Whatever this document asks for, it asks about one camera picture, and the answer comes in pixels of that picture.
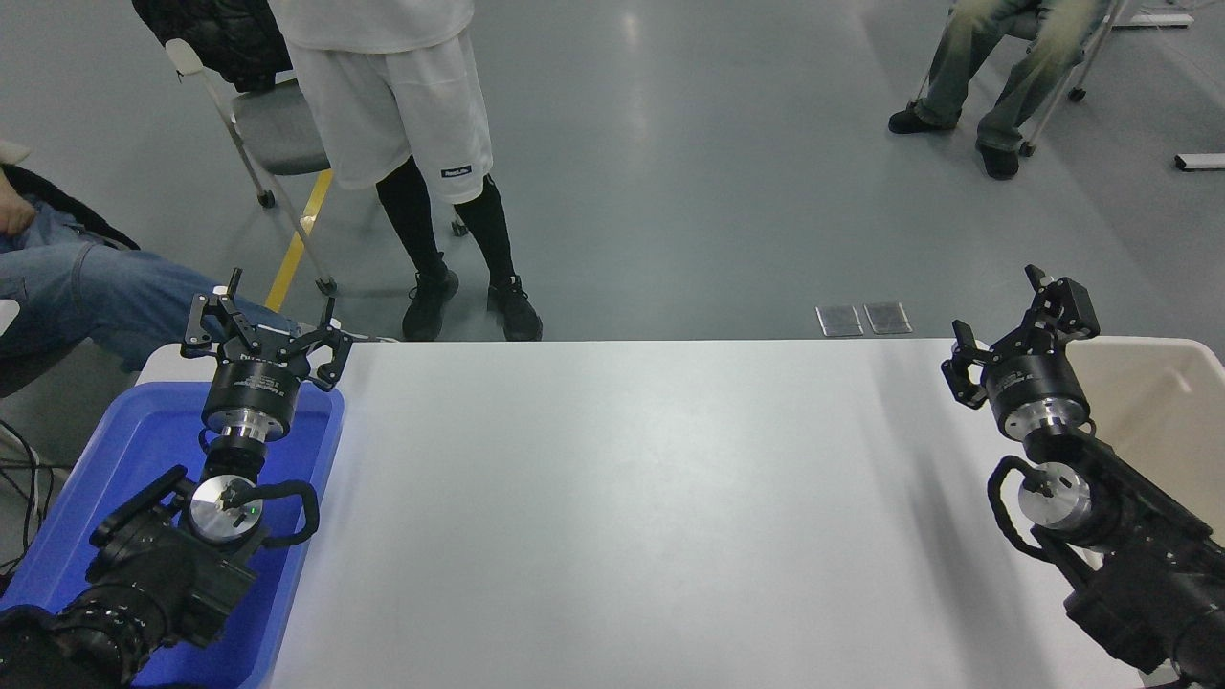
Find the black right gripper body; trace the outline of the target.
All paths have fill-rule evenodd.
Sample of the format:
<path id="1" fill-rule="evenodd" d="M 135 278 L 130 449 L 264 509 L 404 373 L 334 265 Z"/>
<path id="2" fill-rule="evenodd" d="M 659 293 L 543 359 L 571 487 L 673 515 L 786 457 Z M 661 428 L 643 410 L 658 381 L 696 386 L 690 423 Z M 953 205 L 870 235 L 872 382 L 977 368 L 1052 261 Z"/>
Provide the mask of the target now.
<path id="1" fill-rule="evenodd" d="M 1066 354 L 993 354 L 985 364 L 985 390 L 998 428 L 1077 428 L 1091 407 Z"/>

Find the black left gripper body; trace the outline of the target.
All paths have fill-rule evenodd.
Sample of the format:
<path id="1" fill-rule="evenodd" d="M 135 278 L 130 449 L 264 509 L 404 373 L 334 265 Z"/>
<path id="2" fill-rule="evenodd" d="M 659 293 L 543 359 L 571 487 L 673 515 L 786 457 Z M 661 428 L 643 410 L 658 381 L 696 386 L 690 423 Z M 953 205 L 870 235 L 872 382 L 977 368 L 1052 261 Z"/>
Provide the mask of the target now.
<path id="1" fill-rule="evenodd" d="M 301 381 L 311 375 L 303 349 L 290 349 L 289 342 L 273 340 L 251 352 L 243 340 L 233 337 L 219 346 L 217 359 L 201 414 L 206 427 L 292 425 Z"/>

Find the person's hand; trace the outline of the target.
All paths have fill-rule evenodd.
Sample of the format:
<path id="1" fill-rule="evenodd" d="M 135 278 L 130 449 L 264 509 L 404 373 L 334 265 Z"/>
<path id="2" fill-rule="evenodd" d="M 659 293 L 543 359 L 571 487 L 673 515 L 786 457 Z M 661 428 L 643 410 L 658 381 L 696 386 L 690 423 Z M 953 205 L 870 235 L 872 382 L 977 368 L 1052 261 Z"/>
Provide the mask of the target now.
<path id="1" fill-rule="evenodd" d="M 36 221 L 36 207 L 1 177 L 0 230 L 2 235 L 21 235 Z"/>

